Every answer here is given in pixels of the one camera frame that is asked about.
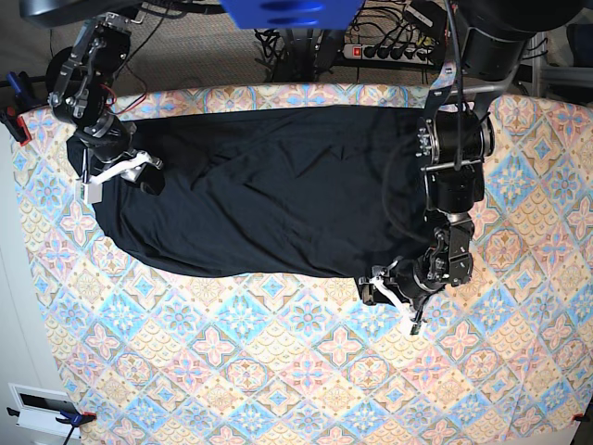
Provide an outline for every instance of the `patterned tablecloth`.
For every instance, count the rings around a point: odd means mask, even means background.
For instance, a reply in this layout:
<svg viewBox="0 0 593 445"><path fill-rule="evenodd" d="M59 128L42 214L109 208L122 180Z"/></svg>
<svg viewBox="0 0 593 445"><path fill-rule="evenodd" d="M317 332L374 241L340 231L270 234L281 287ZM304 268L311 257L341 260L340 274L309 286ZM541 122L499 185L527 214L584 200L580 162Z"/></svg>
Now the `patterned tablecloth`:
<svg viewBox="0 0 593 445"><path fill-rule="evenodd" d="M423 89L228 87L152 94L128 119L357 104ZM91 443L469 445L567 427L593 393L593 113L505 96L474 211L472 282L435 297L424 337L351 280L208 280L145 267L74 197L48 110L13 145L39 308Z"/></svg>

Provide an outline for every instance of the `floral tile pattern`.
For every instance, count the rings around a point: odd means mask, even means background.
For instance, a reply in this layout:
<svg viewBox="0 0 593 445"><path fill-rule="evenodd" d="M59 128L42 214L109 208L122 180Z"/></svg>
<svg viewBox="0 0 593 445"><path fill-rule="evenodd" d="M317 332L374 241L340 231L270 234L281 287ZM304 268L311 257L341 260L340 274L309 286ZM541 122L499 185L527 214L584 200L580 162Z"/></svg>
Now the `floral tile pattern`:
<svg viewBox="0 0 593 445"><path fill-rule="evenodd" d="M126 120L269 108L421 107L385 85L152 94ZM123 98L125 107L131 98ZM351 280L150 269L74 193L68 125L24 116L13 170L33 288L59 375L97 413L83 443L474 445L566 428L593 394L593 114L504 96L473 209L472 282L422 337Z"/></svg>

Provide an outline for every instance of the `folded black garment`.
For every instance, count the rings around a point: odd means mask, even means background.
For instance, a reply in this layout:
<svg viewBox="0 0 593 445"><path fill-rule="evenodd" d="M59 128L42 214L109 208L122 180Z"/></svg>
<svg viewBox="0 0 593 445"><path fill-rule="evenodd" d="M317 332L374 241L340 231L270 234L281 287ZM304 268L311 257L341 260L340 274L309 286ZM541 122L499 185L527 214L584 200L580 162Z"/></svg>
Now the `folded black garment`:
<svg viewBox="0 0 593 445"><path fill-rule="evenodd" d="M164 271L199 277L359 277L428 248L398 230L423 223L420 110L329 107L138 121L136 149L165 162L149 196L117 178L96 219L115 244ZM80 173L82 143L70 139ZM429 233L430 228L423 229Z"/></svg>

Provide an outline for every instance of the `power strip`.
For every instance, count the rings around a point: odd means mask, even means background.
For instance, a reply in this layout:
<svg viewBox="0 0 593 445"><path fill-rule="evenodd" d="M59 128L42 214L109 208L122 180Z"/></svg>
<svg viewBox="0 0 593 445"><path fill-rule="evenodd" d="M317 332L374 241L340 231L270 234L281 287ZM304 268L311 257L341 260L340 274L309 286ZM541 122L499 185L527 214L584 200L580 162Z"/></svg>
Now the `power strip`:
<svg viewBox="0 0 593 445"><path fill-rule="evenodd" d="M427 49L421 48L418 51L416 51L415 48L412 47L401 53L401 48L403 48L403 46L404 44L397 44L392 48L390 52L387 52L387 50L389 49L388 45L379 46L379 48L377 48L374 44L345 44L343 53L344 58L349 58L350 60L380 60L383 62L405 62L412 63L414 65L425 65L427 67L433 67L435 65L428 59L429 51Z"/></svg>

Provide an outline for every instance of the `wire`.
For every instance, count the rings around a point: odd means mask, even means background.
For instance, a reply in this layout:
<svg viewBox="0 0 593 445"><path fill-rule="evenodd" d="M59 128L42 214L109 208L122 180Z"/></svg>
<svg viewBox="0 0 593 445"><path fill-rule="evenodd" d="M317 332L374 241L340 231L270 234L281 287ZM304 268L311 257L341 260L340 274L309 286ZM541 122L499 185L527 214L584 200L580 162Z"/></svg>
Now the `wire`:
<svg viewBox="0 0 593 445"><path fill-rule="evenodd" d="M173 0L147 0L148 3L160 7L168 7L173 11L189 12L192 14L226 14L226 10L221 5L197 5L193 1L180 2Z"/></svg>
<svg viewBox="0 0 593 445"><path fill-rule="evenodd" d="M547 54L548 54L548 50L546 50L546 51L542 51L541 53L539 53L539 54L536 54L535 56L523 57L523 59L522 59L522 60L531 60L532 58L543 57L543 56L545 56L545 55L547 55Z"/></svg>
<svg viewBox="0 0 593 445"><path fill-rule="evenodd" d="M445 0L445 6L447 7L448 21L451 28L451 38L453 39L453 49L455 50L455 65L457 67L457 151L455 152L455 171L458 172L461 169L461 162L463 158L463 144L461 135L463 130L463 125L461 122L461 113L463 112L463 71L461 65L460 39L457 34L457 25L455 23L455 16L453 15L453 7L451 6L449 0Z"/></svg>
<svg viewBox="0 0 593 445"><path fill-rule="evenodd" d="M148 7L144 7L142 5L136 6L136 9L145 12L146 14L150 14L151 16L160 17L162 19L178 20L183 19L185 16L187 16L187 12L180 12L179 14L164 14L162 12L155 11Z"/></svg>
<svg viewBox="0 0 593 445"><path fill-rule="evenodd" d="M167 10L165 11L165 14L169 14L169 11L170 11L170 8L167 7ZM130 64L130 62L132 61L132 59L138 54L138 52L140 52L140 50L142 48L144 48L148 42L150 42L150 39L152 39L153 36L157 33L158 29L163 24L163 21L165 21L165 18L164 17L161 17L160 20L157 23L157 26L155 26L155 29L152 30L152 32L148 34L148 37L146 37L145 40L140 44L140 46L138 46L128 56L128 58L126 58L125 62L123 62L123 65L121 65L121 67L115 72L115 74L113 76L114 79L117 79L120 76L120 74L123 71L123 69L126 68L126 67L128 67L128 65Z"/></svg>
<svg viewBox="0 0 593 445"><path fill-rule="evenodd" d="M49 54L54 58L54 30L49 30Z"/></svg>
<svg viewBox="0 0 593 445"><path fill-rule="evenodd" d="M138 107L140 104L142 104L142 103L143 103L143 102L146 100L146 98L148 97L148 85L146 84L145 80L144 80L144 79L142 79L142 78L141 78L139 75L137 75L135 72L133 72L133 70L132 70L132 68L130 68L130 66L126 66L126 69L127 69L129 72L130 72L130 74L131 74L131 75L132 75L134 78L136 78L136 80L137 80L137 81L139 81L139 82L142 84L142 86L143 86L143 88L144 88L144 91L143 91L143 93L142 93L140 96L138 96L138 98L137 98L136 100L134 100L134 101L133 101L133 102L132 102L132 103L131 103L131 104L130 104L128 107L124 108L124 109L123 109L123 110L121 110L121 111L118 111L117 113L113 113L113 114L115 114L116 116L119 116L119 115L121 115L121 114L123 114L123 113L127 113L128 111L132 111L134 108L136 108L136 107Z"/></svg>

